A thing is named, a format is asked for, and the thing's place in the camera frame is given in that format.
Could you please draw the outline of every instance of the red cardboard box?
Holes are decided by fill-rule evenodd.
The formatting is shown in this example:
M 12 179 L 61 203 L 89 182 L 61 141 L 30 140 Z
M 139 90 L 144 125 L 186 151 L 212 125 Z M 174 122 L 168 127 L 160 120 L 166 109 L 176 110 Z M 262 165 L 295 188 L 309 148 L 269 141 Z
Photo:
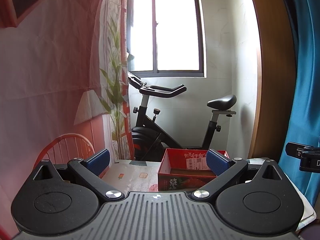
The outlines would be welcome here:
M 226 151 L 218 152 L 229 158 Z M 206 154 L 206 150 L 166 149 L 158 171 L 158 190 L 200 188 L 216 178 L 210 169 L 202 170 L 207 167 Z

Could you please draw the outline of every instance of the chair backrest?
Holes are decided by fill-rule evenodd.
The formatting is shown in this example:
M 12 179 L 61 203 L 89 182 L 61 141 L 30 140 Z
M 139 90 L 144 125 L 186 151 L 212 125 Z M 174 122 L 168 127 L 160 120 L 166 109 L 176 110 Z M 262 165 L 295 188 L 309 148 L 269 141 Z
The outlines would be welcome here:
M 73 158 L 86 159 L 94 154 L 91 142 L 81 134 L 66 133 L 55 138 L 39 154 L 35 165 L 42 159 L 49 159 L 53 164 L 64 164 Z
M 0 240 L 10 240 L 11 237 L 9 234 L 0 226 Z

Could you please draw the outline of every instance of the black mechanical device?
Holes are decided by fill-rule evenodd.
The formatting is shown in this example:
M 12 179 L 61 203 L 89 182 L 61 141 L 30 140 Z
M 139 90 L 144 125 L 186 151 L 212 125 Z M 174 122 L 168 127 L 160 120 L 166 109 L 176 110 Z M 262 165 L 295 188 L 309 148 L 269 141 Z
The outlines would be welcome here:
M 179 85 L 176 88 L 148 86 L 139 77 L 130 72 L 128 72 L 128 78 L 129 83 L 142 94 L 141 105 L 139 108 L 135 107 L 133 109 L 135 114 L 138 113 L 136 126 L 132 128 L 134 156 L 136 160 L 160 162 L 164 155 L 162 142 L 169 146 L 169 148 L 183 149 L 183 147 L 155 123 L 156 116 L 160 113 L 159 109 L 154 109 L 153 113 L 155 115 L 153 119 L 150 119 L 146 115 L 149 97 L 172 98 L 185 92 L 187 88 L 184 85 Z M 223 114 L 232 117 L 233 114 L 236 114 L 235 111 L 229 110 L 236 101 L 235 95 L 229 95 L 207 103 L 208 107 L 213 108 L 212 118 L 209 121 L 202 146 L 194 149 L 209 149 L 214 132 L 221 131 L 221 126 L 217 125 L 219 115 Z
M 285 153 L 300 159 L 300 171 L 320 173 L 320 147 L 288 142 L 285 146 Z
M 294 240 L 303 210 L 275 161 L 253 169 L 241 158 L 189 195 L 127 196 L 82 159 L 69 161 L 63 172 L 42 160 L 11 207 L 20 230 L 14 240 Z

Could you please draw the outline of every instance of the teal curtain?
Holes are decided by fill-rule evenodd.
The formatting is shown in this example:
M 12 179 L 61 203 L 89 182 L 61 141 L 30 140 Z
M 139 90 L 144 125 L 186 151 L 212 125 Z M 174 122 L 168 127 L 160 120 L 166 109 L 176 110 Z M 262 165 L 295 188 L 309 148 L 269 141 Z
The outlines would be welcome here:
M 317 146 L 320 136 L 320 0 L 285 0 L 297 59 L 297 81 L 286 142 Z M 314 206 L 320 174 L 299 171 L 283 149 L 279 165 Z

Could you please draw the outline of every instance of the gray ribbed surface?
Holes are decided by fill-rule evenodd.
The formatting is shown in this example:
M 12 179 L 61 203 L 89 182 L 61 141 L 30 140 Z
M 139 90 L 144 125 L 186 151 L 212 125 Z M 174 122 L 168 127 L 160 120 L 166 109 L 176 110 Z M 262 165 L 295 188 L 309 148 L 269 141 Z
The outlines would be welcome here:
M 296 240 L 294 234 L 246 236 L 223 224 L 208 203 L 194 202 L 183 192 L 131 192 L 103 205 L 97 217 L 76 232 L 40 237 L 27 233 L 14 240 Z

